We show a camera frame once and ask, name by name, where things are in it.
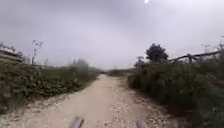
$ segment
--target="bush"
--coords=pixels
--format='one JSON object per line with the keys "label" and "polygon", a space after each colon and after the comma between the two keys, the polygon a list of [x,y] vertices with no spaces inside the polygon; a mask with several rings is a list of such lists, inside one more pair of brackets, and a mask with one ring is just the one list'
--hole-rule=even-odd
{"label": "bush", "polygon": [[0,114],[30,98],[51,97],[82,89],[97,72],[77,67],[40,68],[0,63]]}
{"label": "bush", "polygon": [[217,86],[215,80],[222,74],[220,67],[220,63],[211,60],[150,63],[129,76],[128,83],[165,105],[172,114],[191,115],[191,123],[197,124],[194,126],[218,128],[224,126],[224,88],[222,82],[222,86]]}

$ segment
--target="dirt path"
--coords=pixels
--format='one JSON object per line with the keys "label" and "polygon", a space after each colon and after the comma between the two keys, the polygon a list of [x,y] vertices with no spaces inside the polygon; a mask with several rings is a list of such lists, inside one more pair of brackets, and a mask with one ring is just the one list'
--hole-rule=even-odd
{"label": "dirt path", "polygon": [[68,128],[75,116],[85,118],[83,128],[135,128],[137,120],[146,120],[151,128],[178,127],[174,119],[121,85],[118,78],[101,75],[83,91],[63,97],[61,102],[55,102],[61,97],[52,98],[4,115],[0,127]]}

